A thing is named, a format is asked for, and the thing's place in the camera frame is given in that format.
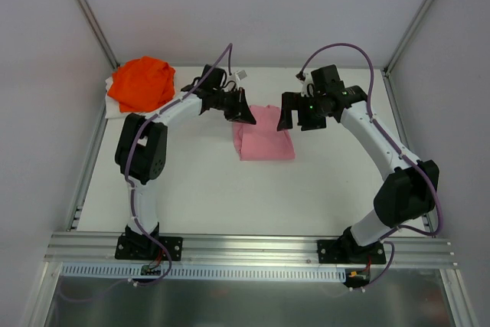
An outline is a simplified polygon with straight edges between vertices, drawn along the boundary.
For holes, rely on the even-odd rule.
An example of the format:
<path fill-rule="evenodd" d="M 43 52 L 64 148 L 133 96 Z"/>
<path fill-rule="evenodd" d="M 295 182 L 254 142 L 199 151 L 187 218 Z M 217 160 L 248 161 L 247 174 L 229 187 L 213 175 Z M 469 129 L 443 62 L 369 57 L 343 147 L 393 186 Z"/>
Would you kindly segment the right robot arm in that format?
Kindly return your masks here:
<path fill-rule="evenodd" d="M 297 77 L 302 91 L 282 94 L 277 129 L 291 129 L 294 114 L 303 131 L 324 129 L 331 117 L 359 141 L 383 179 L 372 211 L 338 239 L 318 241 L 318 261 L 382 264 L 381 240 L 436 207 L 439 168 L 393 138 L 368 106 L 368 94 L 360 86 L 345 86 L 335 65 Z"/>

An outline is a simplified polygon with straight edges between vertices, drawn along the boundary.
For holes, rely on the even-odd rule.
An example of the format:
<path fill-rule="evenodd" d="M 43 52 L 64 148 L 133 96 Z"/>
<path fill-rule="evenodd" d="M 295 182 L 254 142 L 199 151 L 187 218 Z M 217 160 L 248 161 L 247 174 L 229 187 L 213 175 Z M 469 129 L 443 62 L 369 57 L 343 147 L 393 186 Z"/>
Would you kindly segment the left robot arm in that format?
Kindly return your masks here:
<path fill-rule="evenodd" d="M 128 186 L 129 221 L 117 242 L 117 260 L 180 259 L 181 240 L 160 238 L 157 215 L 156 180 L 165 168 L 169 130 L 208 110 L 221 111 L 229 122 L 256 124 L 239 85 L 246 76 L 244 70 L 229 74 L 207 64 L 162 108 L 125 118 L 115 162 Z"/>

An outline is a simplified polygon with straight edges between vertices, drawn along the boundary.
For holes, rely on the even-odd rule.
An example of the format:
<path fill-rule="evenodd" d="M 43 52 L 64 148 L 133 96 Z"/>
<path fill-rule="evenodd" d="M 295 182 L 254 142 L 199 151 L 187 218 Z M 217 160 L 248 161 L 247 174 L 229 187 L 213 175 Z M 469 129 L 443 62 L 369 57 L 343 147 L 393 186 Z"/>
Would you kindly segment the pink t shirt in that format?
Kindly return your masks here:
<path fill-rule="evenodd" d="M 290 161 L 296 157 L 287 130 L 277 131 L 280 108 L 251 105 L 256 125 L 233 123 L 234 148 L 241 161 Z"/>

